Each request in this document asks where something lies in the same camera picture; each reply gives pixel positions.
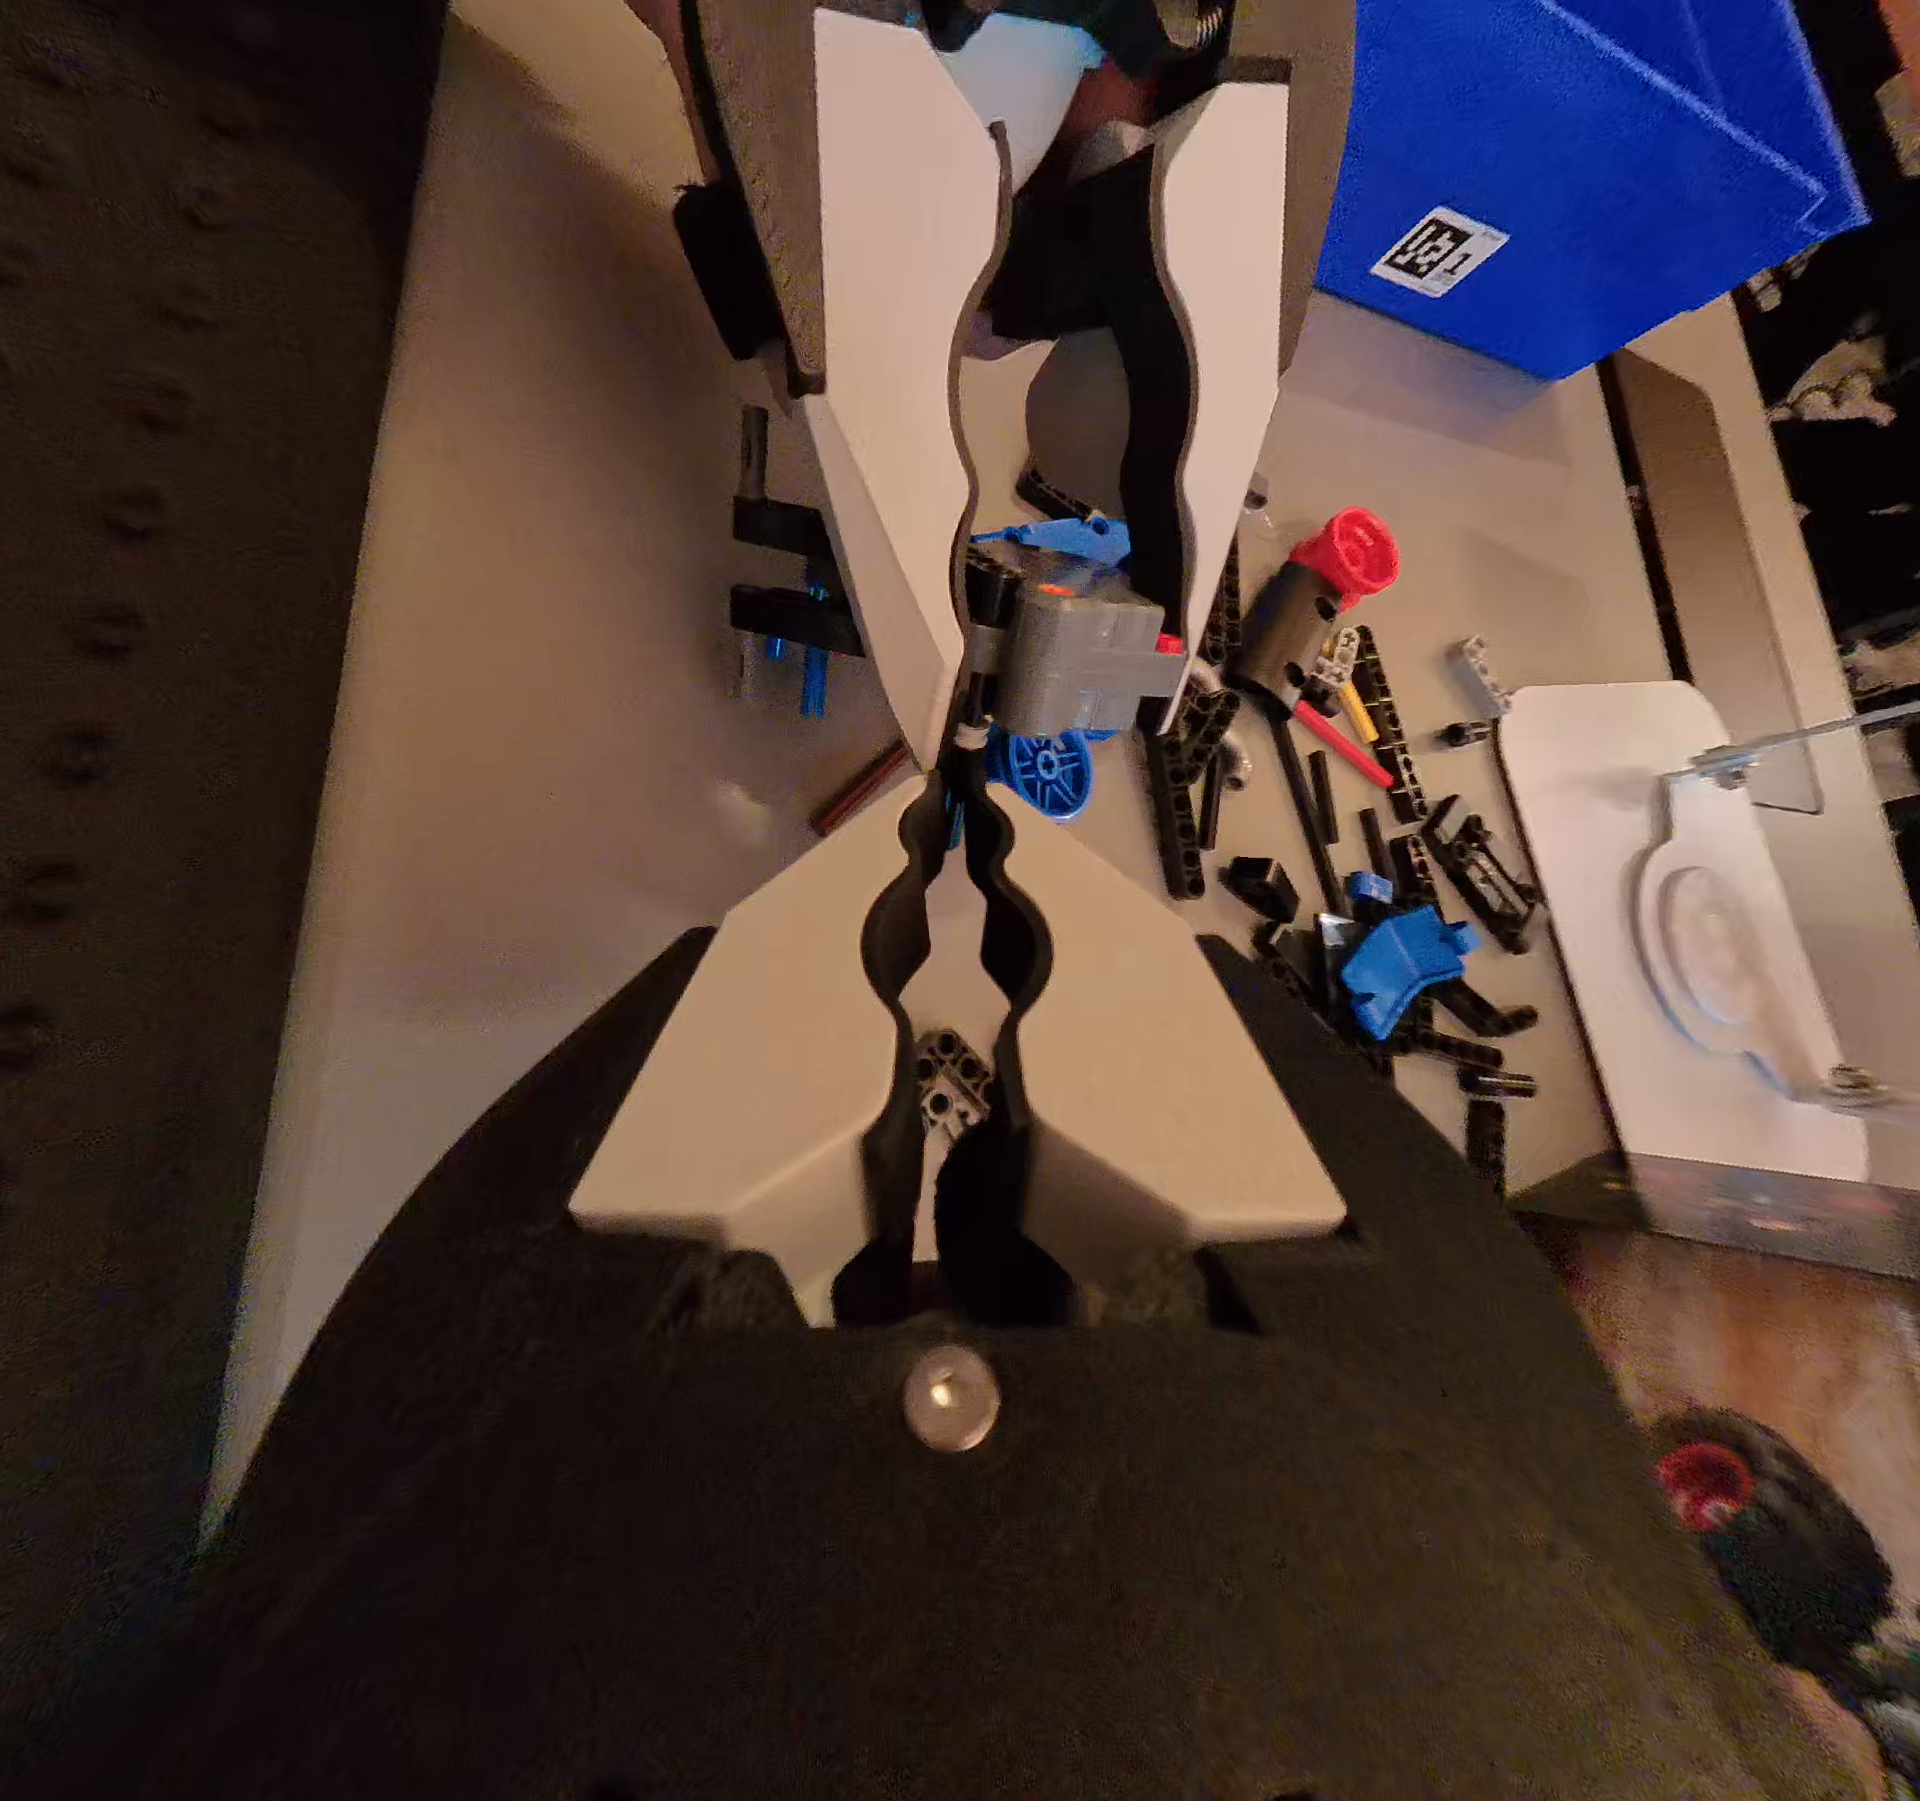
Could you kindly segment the toy set box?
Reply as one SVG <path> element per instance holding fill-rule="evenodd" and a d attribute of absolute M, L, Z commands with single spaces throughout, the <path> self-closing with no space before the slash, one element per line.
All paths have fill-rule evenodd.
<path fill-rule="evenodd" d="M 1597 1158 L 1510 1206 L 1789 1692 L 1917 1796 L 1917 1194 Z"/>

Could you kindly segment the long black toy beam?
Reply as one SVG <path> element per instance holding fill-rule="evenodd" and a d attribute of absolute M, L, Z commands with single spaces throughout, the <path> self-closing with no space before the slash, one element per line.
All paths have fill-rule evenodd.
<path fill-rule="evenodd" d="M 1429 822 L 1429 795 L 1419 780 L 1405 725 L 1380 661 L 1380 646 L 1370 626 L 1357 627 L 1357 661 L 1353 667 L 1357 702 L 1374 730 L 1370 748 L 1389 774 L 1386 798 L 1396 818 L 1409 826 Z"/>

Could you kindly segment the toy brick motor assembly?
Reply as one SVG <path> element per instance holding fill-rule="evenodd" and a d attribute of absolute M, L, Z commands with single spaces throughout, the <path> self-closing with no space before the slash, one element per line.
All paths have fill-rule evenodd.
<path fill-rule="evenodd" d="M 746 403 L 732 533 L 797 560 L 800 584 L 732 587 L 729 626 L 741 642 L 733 689 L 745 693 L 759 669 L 792 667 L 800 678 L 800 717 L 819 722 L 828 717 L 833 662 L 864 658 L 867 642 L 825 510 L 771 494 L 771 454 L 773 413 Z M 1043 474 L 1038 461 L 1027 466 Z M 1123 520 L 1115 507 L 1096 507 Z M 1023 502 L 1021 508 L 1025 520 L 973 533 L 1043 520 Z M 1132 552 L 1121 574 L 1031 548 L 969 542 L 965 591 L 962 722 L 983 730 L 985 753 L 995 725 L 1021 736 L 1079 730 L 1092 744 L 1109 741 L 1138 722 L 1144 704 L 1174 699 L 1185 685 L 1187 637 L 1164 627 L 1159 609 L 1132 584 Z"/>

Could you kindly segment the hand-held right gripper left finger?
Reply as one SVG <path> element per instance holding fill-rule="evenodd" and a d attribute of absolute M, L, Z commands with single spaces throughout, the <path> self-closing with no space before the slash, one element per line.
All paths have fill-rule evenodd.
<path fill-rule="evenodd" d="M 911 1260 L 923 1194 L 915 1031 L 938 776 L 909 779 L 733 906 L 572 1191 L 591 1231 L 764 1254 L 814 1326 L 876 1245 Z"/>

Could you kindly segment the pile of black toy beams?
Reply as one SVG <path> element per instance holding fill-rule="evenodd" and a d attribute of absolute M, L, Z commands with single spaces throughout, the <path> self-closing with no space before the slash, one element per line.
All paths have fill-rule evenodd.
<path fill-rule="evenodd" d="M 1223 759 L 1242 698 L 1231 687 L 1185 689 L 1171 731 L 1159 731 L 1159 712 L 1139 712 L 1147 774 L 1147 812 L 1166 893 L 1196 901 L 1206 891 L 1201 800 L 1204 780 Z"/>

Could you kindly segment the brown toy axle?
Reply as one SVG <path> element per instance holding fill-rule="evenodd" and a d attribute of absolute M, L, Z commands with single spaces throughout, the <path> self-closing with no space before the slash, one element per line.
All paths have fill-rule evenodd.
<path fill-rule="evenodd" d="M 897 741 L 839 783 L 808 816 L 818 838 L 829 838 L 887 792 L 903 774 L 919 773 L 913 751 Z"/>

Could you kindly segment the black dimpled mat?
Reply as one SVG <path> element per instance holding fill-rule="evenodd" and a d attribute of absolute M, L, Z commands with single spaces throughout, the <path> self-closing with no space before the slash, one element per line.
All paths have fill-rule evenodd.
<path fill-rule="evenodd" d="M 4 1764 L 192 1568 L 448 0 L 2 0 Z"/>

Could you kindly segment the black toy frame piece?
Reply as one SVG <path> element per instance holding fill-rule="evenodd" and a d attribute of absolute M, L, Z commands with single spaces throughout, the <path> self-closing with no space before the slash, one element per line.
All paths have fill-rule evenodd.
<path fill-rule="evenodd" d="M 1479 928 L 1506 954 L 1530 954 L 1546 897 L 1510 869 L 1495 847 L 1492 829 L 1449 795 L 1431 809 L 1419 840 Z"/>

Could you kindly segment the blue toy wheel hub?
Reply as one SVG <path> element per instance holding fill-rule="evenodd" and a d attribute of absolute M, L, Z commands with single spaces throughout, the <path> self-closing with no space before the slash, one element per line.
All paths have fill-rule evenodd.
<path fill-rule="evenodd" d="M 1079 730 L 1021 736 L 995 725 L 988 749 L 990 776 L 1058 825 L 1076 820 L 1093 800 L 1093 744 Z"/>

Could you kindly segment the blue curved toy panel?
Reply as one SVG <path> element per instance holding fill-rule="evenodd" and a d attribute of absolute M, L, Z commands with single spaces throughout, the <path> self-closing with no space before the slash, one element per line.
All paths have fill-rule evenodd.
<path fill-rule="evenodd" d="M 995 526 L 973 533 L 973 547 L 1009 547 L 1054 555 L 1071 563 L 1086 563 L 1127 574 L 1130 568 L 1130 532 L 1119 517 L 1092 514 L 1087 517 L 1043 517 L 1011 526 Z"/>

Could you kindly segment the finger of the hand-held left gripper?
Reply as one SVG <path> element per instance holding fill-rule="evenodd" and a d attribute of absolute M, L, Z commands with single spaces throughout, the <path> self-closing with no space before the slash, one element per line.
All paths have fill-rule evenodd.
<path fill-rule="evenodd" d="M 958 356 L 1004 245 L 1009 153 L 916 30 L 819 10 L 814 80 L 828 373 L 806 425 L 867 656 L 929 771 L 969 642 Z"/>
<path fill-rule="evenodd" d="M 1290 87 L 1225 80 L 1124 166 L 1115 333 L 1139 590 L 1200 652 L 1279 403 Z"/>

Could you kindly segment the dark grey toy connector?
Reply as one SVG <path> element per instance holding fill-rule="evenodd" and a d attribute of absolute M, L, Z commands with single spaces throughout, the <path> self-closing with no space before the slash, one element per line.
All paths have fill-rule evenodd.
<path fill-rule="evenodd" d="M 951 1027 L 934 1029 L 919 1039 L 916 1083 L 926 1131 L 949 1144 L 982 1125 L 994 1109 L 994 1067 Z"/>

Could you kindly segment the blue storage bin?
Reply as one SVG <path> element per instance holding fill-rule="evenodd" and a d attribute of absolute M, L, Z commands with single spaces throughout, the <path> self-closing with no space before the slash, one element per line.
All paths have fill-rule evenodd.
<path fill-rule="evenodd" d="M 1559 380 L 1866 220 L 1792 0 L 1357 0 L 1323 295 Z"/>

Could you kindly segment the grey desk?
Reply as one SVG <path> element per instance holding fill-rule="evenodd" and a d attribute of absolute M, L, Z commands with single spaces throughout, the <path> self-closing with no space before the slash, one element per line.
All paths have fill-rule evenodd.
<path fill-rule="evenodd" d="M 620 0 L 452 0 L 211 1517 L 327 1310 L 456 1138 L 894 738 L 729 693 L 741 388 L 667 220 L 693 143 Z M 1313 299 L 1253 555 L 1359 504 L 1421 738 L 1451 646 L 1510 687 L 1667 679 L 1594 371 L 1559 385 Z"/>

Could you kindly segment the white book stand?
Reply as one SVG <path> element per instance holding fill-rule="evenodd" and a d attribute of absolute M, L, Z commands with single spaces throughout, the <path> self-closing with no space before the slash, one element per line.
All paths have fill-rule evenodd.
<path fill-rule="evenodd" d="M 1917 1191 L 1912 916 L 1840 798 L 1917 711 L 1732 734 L 1679 679 L 1528 685 L 1497 739 L 1626 1160 Z"/>

